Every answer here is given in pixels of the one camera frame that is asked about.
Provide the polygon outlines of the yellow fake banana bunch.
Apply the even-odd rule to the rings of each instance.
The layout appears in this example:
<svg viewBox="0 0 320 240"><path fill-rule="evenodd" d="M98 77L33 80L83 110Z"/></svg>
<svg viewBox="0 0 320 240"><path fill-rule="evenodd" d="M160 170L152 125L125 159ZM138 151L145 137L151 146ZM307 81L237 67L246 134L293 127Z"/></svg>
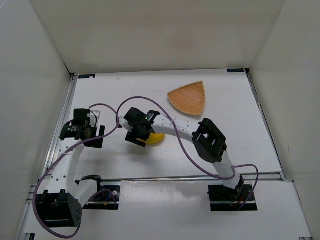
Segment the yellow fake banana bunch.
<svg viewBox="0 0 320 240"><path fill-rule="evenodd" d="M146 140L148 145L156 145L162 142L165 138L165 134L163 133L151 133L149 138Z"/></svg>

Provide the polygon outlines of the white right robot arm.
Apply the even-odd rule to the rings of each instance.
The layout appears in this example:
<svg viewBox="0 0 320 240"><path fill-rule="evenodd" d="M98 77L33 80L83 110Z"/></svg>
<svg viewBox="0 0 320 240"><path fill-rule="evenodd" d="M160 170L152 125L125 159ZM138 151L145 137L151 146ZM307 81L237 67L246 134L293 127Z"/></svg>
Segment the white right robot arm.
<svg viewBox="0 0 320 240"><path fill-rule="evenodd" d="M125 140L143 148L151 134L164 134L189 141L198 156L213 165L225 191L229 195L240 195L243 177L237 173L228 156L226 137L210 119L204 118L200 122L173 120L158 111L150 110L145 114L133 107L119 118L119 123L127 130Z"/></svg>

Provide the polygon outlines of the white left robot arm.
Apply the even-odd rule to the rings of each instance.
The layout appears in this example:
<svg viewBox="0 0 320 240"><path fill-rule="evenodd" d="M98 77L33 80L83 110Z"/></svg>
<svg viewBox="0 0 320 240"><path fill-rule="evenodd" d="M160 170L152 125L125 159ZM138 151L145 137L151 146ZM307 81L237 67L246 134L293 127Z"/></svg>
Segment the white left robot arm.
<svg viewBox="0 0 320 240"><path fill-rule="evenodd" d="M101 149L105 126L97 120L72 120L63 126L59 139L62 152L39 180L33 195L36 219L45 229L81 225L83 207L102 191L102 178L87 175L76 179L80 156L85 148Z"/></svg>

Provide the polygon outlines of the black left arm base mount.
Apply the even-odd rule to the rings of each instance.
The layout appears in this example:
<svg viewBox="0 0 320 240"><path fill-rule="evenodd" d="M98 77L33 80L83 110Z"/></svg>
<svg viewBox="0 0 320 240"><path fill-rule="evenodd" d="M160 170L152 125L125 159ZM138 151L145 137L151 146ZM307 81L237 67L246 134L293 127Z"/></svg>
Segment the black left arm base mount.
<svg viewBox="0 0 320 240"><path fill-rule="evenodd" d="M104 191L87 202L83 207L84 210L114 211L119 209L121 182L104 181L101 183L101 188Z"/></svg>

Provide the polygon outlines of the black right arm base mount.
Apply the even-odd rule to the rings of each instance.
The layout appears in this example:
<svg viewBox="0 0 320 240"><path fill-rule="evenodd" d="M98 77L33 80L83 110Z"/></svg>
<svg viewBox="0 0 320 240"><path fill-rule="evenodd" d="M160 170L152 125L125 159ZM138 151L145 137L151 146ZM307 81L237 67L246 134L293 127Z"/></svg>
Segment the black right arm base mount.
<svg viewBox="0 0 320 240"><path fill-rule="evenodd" d="M257 211L251 184L244 184L240 193L234 193L223 185L209 185L208 196L211 212Z"/></svg>

